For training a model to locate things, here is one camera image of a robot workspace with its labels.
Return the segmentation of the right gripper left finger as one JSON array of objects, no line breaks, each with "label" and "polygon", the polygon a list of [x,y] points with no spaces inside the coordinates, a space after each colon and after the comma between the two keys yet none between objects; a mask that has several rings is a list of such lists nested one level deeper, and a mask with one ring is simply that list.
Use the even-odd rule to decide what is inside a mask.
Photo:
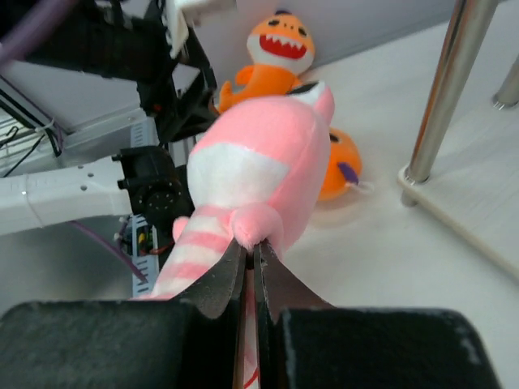
[{"label": "right gripper left finger", "polygon": [[240,388],[246,251],[169,300],[31,301],[1,318],[4,388]]}]

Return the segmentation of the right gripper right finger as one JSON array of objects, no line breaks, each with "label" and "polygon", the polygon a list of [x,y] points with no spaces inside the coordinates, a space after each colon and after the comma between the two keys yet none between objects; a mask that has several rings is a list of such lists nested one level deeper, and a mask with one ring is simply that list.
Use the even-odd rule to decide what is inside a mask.
[{"label": "right gripper right finger", "polygon": [[262,388],[497,388],[478,332],[454,310],[342,308],[267,243],[254,251]]}]

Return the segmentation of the pink plush toy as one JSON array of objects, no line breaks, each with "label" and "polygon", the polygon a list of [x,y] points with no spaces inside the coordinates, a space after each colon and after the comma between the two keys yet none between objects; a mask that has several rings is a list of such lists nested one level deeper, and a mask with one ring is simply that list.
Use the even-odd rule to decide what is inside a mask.
[{"label": "pink plush toy", "polygon": [[212,124],[188,158],[195,209],[175,220],[174,247],[148,298],[180,294],[231,242],[251,250],[268,240],[284,254],[302,236],[328,167],[334,108],[317,81],[246,100]]}]

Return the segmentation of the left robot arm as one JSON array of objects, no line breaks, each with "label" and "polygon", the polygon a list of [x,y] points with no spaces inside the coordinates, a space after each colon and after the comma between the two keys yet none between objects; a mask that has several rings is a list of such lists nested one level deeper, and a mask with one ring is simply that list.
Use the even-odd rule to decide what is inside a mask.
[{"label": "left robot arm", "polygon": [[181,1],[4,1],[1,232],[191,209],[166,145],[207,130],[217,83]]}]

